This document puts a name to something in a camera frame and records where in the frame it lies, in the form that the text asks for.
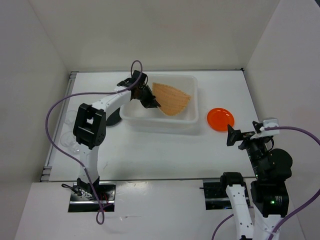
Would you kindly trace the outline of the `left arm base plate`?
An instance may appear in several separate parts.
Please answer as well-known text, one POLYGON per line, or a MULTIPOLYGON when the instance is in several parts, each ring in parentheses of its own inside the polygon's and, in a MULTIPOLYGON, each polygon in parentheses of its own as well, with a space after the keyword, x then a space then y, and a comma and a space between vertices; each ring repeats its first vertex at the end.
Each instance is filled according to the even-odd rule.
MULTIPOLYGON (((69 213, 97 212, 100 209, 93 193, 81 190, 76 183, 72 185, 62 184, 61 186, 71 190, 68 205, 69 213)), ((101 182, 97 190, 97 196, 104 212, 115 211, 116 185, 113 182, 101 182)))

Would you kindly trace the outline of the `orange round plate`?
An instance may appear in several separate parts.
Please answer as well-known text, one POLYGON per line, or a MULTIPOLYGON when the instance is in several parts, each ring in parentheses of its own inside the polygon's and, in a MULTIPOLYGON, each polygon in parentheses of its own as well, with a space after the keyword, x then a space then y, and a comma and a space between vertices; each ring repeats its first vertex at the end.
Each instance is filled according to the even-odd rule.
POLYGON ((213 108, 206 116, 208 125, 217 132, 227 132, 228 125, 231 127, 235 124, 235 118, 232 113, 224 108, 213 108))

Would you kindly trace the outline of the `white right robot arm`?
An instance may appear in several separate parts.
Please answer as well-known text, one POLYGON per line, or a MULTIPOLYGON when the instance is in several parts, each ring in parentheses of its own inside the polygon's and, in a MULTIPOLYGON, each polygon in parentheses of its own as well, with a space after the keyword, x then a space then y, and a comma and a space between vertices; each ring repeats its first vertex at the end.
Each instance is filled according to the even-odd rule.
POLYGON ((253 123, 254 131, 241 132, 227 126, 227 146, 237 141, 239 150, 247 152, 255 180, 250 184, 254 217, 251 219, 245 195, 245 181, 239 172, 224 172, 220 177, 219 191, 229 198, 233 211, 236 239, 266 240, 279 239, 275 229, 288 213, 289 195, 285 181, 292 176, 292 157, 279 148, 268 149, 267 143, 278 135, 277 119, 253 123))

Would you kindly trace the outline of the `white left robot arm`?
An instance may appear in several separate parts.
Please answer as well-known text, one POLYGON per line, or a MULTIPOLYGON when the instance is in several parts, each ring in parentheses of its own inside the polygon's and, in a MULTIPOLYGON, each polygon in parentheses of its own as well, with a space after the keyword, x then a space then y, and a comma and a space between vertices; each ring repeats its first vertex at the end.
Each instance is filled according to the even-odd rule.
POLYGON ((160 106, 148 86, 147 74, 138 70, 119 82, 114 91, 114 94, 108 94, 93 104, 82 103, 73 127, 73 135, 80 146, 80 162, 83 164, 77 187, 88 200, 94 200, 100 193, 98 152, 106 137, 107 119, 131 100, 140 101, 146 109, 160 106))

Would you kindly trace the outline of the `black round plate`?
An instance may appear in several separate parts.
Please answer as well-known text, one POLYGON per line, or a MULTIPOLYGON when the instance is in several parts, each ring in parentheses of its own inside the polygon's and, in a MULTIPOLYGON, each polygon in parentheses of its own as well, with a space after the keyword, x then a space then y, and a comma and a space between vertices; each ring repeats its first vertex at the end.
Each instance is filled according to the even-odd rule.
POLYGON ((120 116, 120 108, 114 111, 107 119, 106 119, 106 127, 111 128, 116 126, 122 121, 120 116))

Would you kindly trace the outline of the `woven bamboo triangular basket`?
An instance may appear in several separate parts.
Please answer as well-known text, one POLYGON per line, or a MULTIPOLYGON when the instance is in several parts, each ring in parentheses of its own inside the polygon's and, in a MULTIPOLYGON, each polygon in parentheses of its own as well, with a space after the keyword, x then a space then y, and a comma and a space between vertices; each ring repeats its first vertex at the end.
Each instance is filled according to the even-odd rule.
POLYGON ((170 117, 176 116, 184 111, 192 98, 180 89, 155 82, 152 84, 152 93, 160 105, 158 108, 162 113, 170 117))

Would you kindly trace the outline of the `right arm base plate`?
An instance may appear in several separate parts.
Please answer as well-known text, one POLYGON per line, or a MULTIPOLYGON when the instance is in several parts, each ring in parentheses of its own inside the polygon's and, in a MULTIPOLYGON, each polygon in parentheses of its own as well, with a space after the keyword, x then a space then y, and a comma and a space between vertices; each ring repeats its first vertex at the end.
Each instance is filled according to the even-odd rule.
POLYGON ((232 208, 226 193, 228 182, 229 180, 224 178, 204 179, 202 181, 203 186, 199 189, 203 190, 206 210, 228 210, 232 208))

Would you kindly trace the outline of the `translucent white plastic bin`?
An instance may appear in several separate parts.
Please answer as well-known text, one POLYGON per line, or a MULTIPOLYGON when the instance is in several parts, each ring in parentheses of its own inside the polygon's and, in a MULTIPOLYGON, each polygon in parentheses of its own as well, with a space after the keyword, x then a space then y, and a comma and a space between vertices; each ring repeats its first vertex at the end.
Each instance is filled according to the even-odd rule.
POLYGON ((123 105, 119 115, 136 131, 150 133, 188 134, 196 128, 199 119, 198 80, 192 75, 147 74, 148 86, 164 84, 174 87, 190 96, 186 108, 175 116, 165 115, 159 108, 144 108, 138 100, 123 105))

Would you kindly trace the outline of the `clear plastic cup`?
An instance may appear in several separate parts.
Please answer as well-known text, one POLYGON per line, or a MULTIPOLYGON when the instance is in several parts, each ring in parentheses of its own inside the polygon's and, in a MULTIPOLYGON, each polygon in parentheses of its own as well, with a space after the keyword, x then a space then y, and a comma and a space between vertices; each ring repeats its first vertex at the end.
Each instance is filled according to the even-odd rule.
POLYGON ((77 117, 76 110, 69 110, 65 113, 64 123, 68 126, 73 126, 77 117))
POLYGON ((61 136, 60 144, 67 148, 72 154, 78 154, 80 152, 79 144, 71 131, 68 131, 61 136))

